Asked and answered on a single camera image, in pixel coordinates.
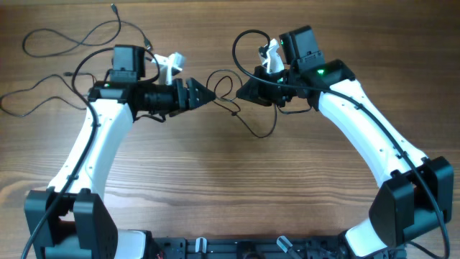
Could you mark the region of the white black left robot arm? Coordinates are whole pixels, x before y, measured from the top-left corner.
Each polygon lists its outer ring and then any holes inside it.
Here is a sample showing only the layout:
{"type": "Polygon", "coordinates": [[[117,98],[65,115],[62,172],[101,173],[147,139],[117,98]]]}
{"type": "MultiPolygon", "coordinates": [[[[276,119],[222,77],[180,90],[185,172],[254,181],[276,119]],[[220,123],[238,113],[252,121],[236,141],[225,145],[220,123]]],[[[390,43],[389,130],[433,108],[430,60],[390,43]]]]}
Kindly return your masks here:
{"type": "Polygon", "coordinates": [[[26,250],[38,258],[163,258],[146,230],[119,229],[104,204],[116,152],[140,117],[164,122],[215,99],[193,78],[167,82],[170,70],[145,76],[147,50],[112,48],[113,67],[84,98],[87,114],[77,140],[44,191],[31,191],[24,213],[31,233],[26,250]]]}

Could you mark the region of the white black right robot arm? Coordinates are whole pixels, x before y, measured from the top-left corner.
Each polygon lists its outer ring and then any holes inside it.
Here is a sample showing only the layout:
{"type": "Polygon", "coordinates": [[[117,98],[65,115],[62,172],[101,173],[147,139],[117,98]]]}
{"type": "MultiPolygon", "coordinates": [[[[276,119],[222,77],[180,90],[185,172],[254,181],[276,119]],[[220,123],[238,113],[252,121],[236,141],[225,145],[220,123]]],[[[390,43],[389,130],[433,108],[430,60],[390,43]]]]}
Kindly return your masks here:
{"type": "Polygon", "coordinates": [[[258,54],[261,63],[237,97],[279,110],[295,97],[305,99],[342,131],[377,183],[367,218],[338,236],[336,256],[392,258],[399,248],[437,229],[447,258],[454,192],[454,170],[447,159],[431,159],[408,142],[343,61],[324,59],[311,27],[269,39],[258,54]]]}

